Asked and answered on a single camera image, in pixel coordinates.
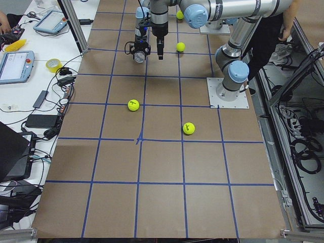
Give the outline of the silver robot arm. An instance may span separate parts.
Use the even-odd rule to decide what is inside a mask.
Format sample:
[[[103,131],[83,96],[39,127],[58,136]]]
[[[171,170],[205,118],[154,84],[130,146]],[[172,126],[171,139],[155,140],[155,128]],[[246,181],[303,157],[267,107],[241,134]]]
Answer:
[[[224,75],[223,89],[235,92],[236,81],[230,73],[234,63],[246,68],[243,81],[248,83],[251,68],[241,60],[245,47],[260,21],[280,15],[291,1],[139,1],[139,5],[148,8],[144,23],[156,37],[160,60],[164,58],[165,36],[169,32],[169,7],[178,6],[184,22],[201,34],[227,35],[229,39],[217,51],[216,61]]]
[[[139,7],[136,10],[135,39],[129,43],[129,54],[133,59],[142,63],[150,55],[151,46],[148,39],[148,28],[150,27],[149,1],[138,1]]]

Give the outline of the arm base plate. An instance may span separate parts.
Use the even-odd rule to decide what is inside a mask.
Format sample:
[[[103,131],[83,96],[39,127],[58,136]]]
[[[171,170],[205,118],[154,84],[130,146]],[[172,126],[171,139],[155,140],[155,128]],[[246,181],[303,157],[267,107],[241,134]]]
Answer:
[[[215,35],[230,35],[228,24],[223,23],[223,20],[210,21],[200,27],[200,34],[215,34]]]
[[[207,87],[211,108],[249,109],[244,85],[238,91],[228,91],[223,87],[223,78],[207,77]]]

